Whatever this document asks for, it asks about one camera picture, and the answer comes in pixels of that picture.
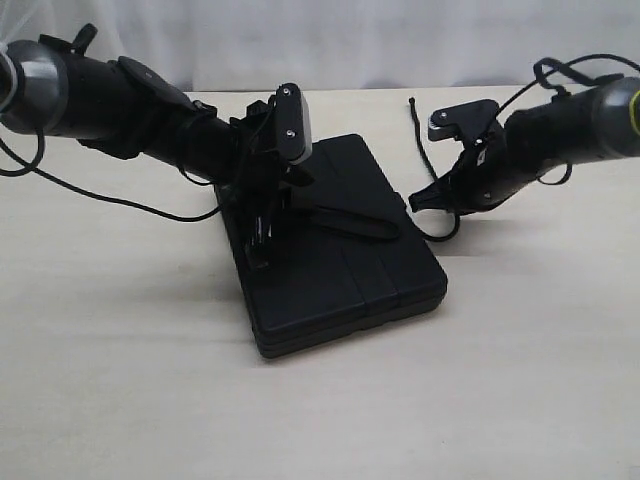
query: yellow ring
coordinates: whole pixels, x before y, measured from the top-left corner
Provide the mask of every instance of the yellow ring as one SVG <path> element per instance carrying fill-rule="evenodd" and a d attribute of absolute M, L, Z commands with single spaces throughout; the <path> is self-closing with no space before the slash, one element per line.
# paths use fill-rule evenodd
<path fill-rule="evenodd" d="M 640 90 L 636 92 L 636 94 L 629 102 L 629 116 L 631 117 L 631 126 L 633 127 L 633 131 L 636 132 L 637 135 L 640 135 L 640 124 L 638 122 L 638 117 L 636 117 L 636 102 L 640 98 Z"/>

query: black box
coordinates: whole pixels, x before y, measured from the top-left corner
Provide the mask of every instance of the black box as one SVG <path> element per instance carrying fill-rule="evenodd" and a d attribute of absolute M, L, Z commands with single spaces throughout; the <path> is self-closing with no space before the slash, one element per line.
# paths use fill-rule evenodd
<path fill-rule="evenodd" d="M 401 237 L 367 243 L 298 226 L 265 271 L 251 272 L 233 210 L 223 211 L 260 353 L 275 358 L 435 309 L 447 277 L 358 135 L 315 143 L 304 162 L 316 182 L 300 194 L 319 205 L 382 217 Z"/>

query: white backdrop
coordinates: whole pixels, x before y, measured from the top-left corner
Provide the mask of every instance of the white backdrop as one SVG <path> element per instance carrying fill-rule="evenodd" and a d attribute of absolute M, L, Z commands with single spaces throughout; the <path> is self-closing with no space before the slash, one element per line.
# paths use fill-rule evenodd
<path fill-rule="evenodd" d="M 31 1 L 13 0 L 7 24 Z M 189 90 L 416 87 L 523 83 L 547 55 L 640 60 L 639 20 L 638 0 L 44 0 L 19 37 L 91 21 L 91 55 L 136 57 Z"/>

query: black plastic case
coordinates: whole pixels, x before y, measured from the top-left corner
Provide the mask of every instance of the black plastic case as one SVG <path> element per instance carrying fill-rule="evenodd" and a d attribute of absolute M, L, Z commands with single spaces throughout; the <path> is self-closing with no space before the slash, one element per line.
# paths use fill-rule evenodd
<path fill-rule="evenodd" d="M 319 205 L 396 222 L 401 237 L 367 243 L 297 225 L 271 268 L 250 272 L 233 211 L 224 221 L 260 353 L 275 358 L 435 309 L 447 277 L 358 135 L 315 143 L 300 194 Z"/>

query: white table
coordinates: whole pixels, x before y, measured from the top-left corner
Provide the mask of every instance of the white table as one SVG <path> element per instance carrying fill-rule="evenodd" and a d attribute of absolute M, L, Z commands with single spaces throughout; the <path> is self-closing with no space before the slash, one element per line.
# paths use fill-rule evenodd
<path fill-rule="evenodd" d="M 406 197 L 429 182 L 410 95 L 426 120 L 513 91 L 307 98 L 314 138 L 360 133 Z M 198 97 L 226 117 L 266 94 Z M 441 173 L 459 147 L 427 146 Z M 42 168 L 186 215 L 213 205 L 168 166 L 70 140 L 50 140 Z M 176 224 L 35 175 L 0 183 L 3 480 L 640 478 L 636 159 L 465 219 L 433 247 L 450 280 L 434 314 L 273 363 L 220 219 Z"/>

